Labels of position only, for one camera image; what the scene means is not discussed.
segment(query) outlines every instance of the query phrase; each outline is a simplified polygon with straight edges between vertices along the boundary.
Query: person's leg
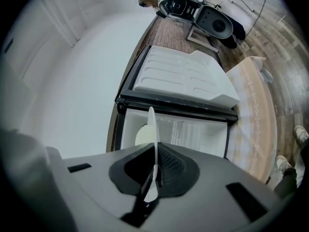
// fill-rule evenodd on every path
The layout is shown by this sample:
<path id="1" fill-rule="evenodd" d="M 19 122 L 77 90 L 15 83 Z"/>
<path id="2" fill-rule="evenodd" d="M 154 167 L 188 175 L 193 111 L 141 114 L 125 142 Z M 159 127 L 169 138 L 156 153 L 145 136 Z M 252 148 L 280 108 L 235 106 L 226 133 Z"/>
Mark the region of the person's leg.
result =
<path id="1" fill-rule="evenodd" d="M 301 146 L 301 156 L 304 164 L 307 162 L 307 154 L 309 147 L 309 134 L 302 126 L 295 126 L 294 137 L 297 143 Z M 274 191 L 279 197 L 284 198 L 288 194 L 297 189 L 296 185 L 296 170 L 289 164 L 284 156 L 277 156 L 276 164 L 278 169 L 282 172 L 282 181 L 275 187 Z"/>

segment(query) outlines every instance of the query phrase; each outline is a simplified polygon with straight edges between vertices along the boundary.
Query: wooden floor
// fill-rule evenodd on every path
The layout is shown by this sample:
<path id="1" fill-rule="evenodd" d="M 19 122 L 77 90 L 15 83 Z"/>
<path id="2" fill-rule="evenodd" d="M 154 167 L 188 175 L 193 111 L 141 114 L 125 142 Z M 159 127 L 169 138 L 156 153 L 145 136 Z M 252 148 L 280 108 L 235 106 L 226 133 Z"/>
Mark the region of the wooden floor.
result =
<path id="1" fill-rule="evenodd" d="M 244 26 L 248 35 L 244 41 L 237 41 L 236 49 L 228 49 L 212 39 L 213 46 L 219 49 L 215 54 L 184 40 L 180 22 L 160 18 L 155 21 L 143 44 L 161 45 L 187 53 L 200 50 L 215 57 L 225 71 L 245 57 L 265 57 L 264 67 L 274 77 L 269 88 L 277 116 L 277 155 L 284 155 L 294 165 L 298 148 L 293 128 L 303 125 L 309 130 L 309 52 L 297 23 L 281 0 L 266 0 L 263 9 L 265 0 L 244 0 L 254 12 L 240 0 L 230 0 L 233 3 L 228 0 L 211 1 L 220 4 L 222 12 Z"/>

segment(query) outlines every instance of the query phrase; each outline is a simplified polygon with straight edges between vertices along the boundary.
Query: person's foot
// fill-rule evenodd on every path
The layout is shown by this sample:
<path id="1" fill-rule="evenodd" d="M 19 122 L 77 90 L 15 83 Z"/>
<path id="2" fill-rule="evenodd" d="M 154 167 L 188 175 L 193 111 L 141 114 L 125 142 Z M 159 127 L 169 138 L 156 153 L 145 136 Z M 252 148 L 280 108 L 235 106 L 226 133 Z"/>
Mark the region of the person's foot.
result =
<path id="1" fill-rule="evenodd" d="M 284 172 L 287 171 L 288 169 L 294 169 L 284 156 L 276 157 L 276 165 L 282 174 L 284 174 Z"/>
<path id="2" fill-rule="evenodd" d="M 309 138 L 309 134 L 302 126 L 295 126 L 294 137 L 299 145 L 302 145 L 306 139 Z"/>

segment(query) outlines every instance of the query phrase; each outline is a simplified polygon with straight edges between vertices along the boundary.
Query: black pants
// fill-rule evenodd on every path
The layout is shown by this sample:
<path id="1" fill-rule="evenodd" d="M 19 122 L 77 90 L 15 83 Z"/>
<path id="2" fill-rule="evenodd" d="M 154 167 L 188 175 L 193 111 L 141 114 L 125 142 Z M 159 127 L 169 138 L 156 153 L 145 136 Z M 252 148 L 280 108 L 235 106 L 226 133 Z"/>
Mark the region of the black pants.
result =
<path id="1" fill-rule="evenodd" d="M 308 151 L 309 151 L 309 138 L 302 144 L 301 146 L 301 157 L 306 167 L 306 163 L 308 161 Z M 296 170 L 288 169 L 284 172 L 282 180 L 277 184 L 274 191 L 280 197 L 284 198 L 290 193 L 296 191 Z"/>

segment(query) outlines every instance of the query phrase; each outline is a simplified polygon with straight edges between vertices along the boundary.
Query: patterned tablecloth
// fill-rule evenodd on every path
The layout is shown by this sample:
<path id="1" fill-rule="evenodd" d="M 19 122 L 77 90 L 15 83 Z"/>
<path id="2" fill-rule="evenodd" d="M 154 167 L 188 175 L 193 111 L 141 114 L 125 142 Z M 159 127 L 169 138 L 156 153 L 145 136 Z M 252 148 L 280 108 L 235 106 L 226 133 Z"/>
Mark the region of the patterned tablecloth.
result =
<path id="1" fill-rule="evenodd" d="M 263 69 L 264 58 L 248 57 L 227 72 L 240 102 L 239 121 L 230 130 L 227 158 L 255 178 L 266 182 L 277 151 L 275 110 Z"/>

